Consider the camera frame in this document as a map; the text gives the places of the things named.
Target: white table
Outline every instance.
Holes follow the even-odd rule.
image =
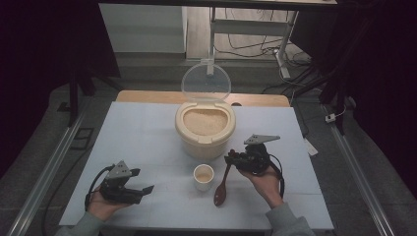
[[[141,173],[126,188],[154,185],[139,205],[117,211],[108,225],[156,229],[269,230],[268,205],[252,184],[231,168],[227,199],[213,204],[214,190],[221,182],[225,162],[221,156],[210,165],[213,187],[205,193],[193,185],[193,170],[199,162],[182,150],[174,127],[178,104],[113,102],[89,160],[80,177],[60,225],[75,225],[84,214],[84,198],[95,175],[105,166],[125,160]],[[281,161],[286,181],[284,200],[296,216],[304,215],[313,229],[332,229],[328,210],[294,111],[283,107],[233,107],[236,130],[228,149],[244,151],[243,142],[253,134],[280,135],[266,143],[268,152]]]

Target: brown spoon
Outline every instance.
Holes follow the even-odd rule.
[[[227,174],[229,173],[230,166],[232,164],[227,164],[226,171],[224,171],[223,181],[221,181],[221,184],[217,187],[214,193],[214,204],[218,207],[224,203],[226,200],[226,178]]]

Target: gray floor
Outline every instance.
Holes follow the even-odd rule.
[[[126,89],[160,89],[180,90],[180,81],[185,71],[195,62],[161,60],[159,65],[141,59],[119,57],[122,79],[116,81]],[[265,87],[278,85],[281,82],[277,76],[274,64],[257,62],[219,62],[232,80],[233,91],[243,93],[260,93]],[[115,99],[117,91],[99,80],[94,80],[97,93],[92,98],[81,128],[93,128],[90,144],[99,133],[103,119],[110,103]],[[280,93],[285,88],[268,90],[267,93]],[[313,90],[291,104],[296,110],[303,134],[316,147],[319,154],[311,158],[321,189],[323,191],[328,211],[335,230],[320,232],[318,235],[380,235],[369,209],[352,180],[351,173],[330,131],[330,125],[324,121],[324,110],[318,103],[319,91]],[[68,124],[68,113],[58,112],[61,102],[68,102],[68,87],[56,89],[50,96],[50,105],[42,122],[34,132],[30,141],[22,150],[19,158],[0,180],[0,235],[6,235],[15,217],[30,193],[33,184],[41,173],[51,152],[57,146]],[[358,127],[352,118],[352,110],[345,113],[346,138],[352,146],[366,176],[380,200],[384,211],[396,235],[417,235],[417,204],[410,192],[392,169],[387,159],[375,146],[372,140]],[[73,147],[83,146],[82,141],[73,141]],[[82,150],[70,149],[54,179],[45,199],[43,200],[27,235],[40,235],[41,215],[45,211],[51,193],[57,188],[65,173],[83,153]],[[65,210],[72,191],[87,161],[88,155],[81,158],[74,170],[64,180],[62,187],[51,202],[46,217],[46,230],[52,235],[58,229],[59,219]],[[123,229],[105,229],[105,235],[135,235],[135,231]],[[173,232],[144,231],[141,235],[173,235]]]

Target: aluminum rail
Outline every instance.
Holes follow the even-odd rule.
[[[86,116],[86,111],[88,110],[91,101],[92,98],[90,97],[85,97],[83,99],[79,117],[74,122],[73,126],[67,128],[67,130],[64,132],[61,141],[59,142],[55,151],[53,151],[49,157],[45,168],[37,179],[33,189],[25,201],[25,204],[22,206],[21,211],[16,217],[15,222],[13,223],[7,235],[25,235],[28,231],[31,221],[33,220],[33,217],[36,214],[36,211],[39,208],[46,194],[46,191],[48,190],[53,178],[55,177],[55,174],[58,171],[68,148],[70,147],[71,141],[76,136],[77,131]]]
[[[361,192],[362,198],[370,209],[371,216],[374,218],[380,234],[384,236],[394,236],[395,234],[387,219],[387,215],[384,212],[380,201],[375,196],[374,191],[372,190],[354,152],[352,151],[352,148],[349,145],[349,142],[345,139],[345,136],[340,135],[334,124],[330,124],[330,126],[331,132],[333,133],[347,166],[349,167],[350,173],[352,174],[353,179]]]

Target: sleeve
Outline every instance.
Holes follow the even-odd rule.
[[[288,203],[267,212],[273,236],[315,235],[305,217],[295,217]]]
[[[96,236],[104,222],[94,215],[86,212],[73,228],[67,226],[59,229],[55,236]]]

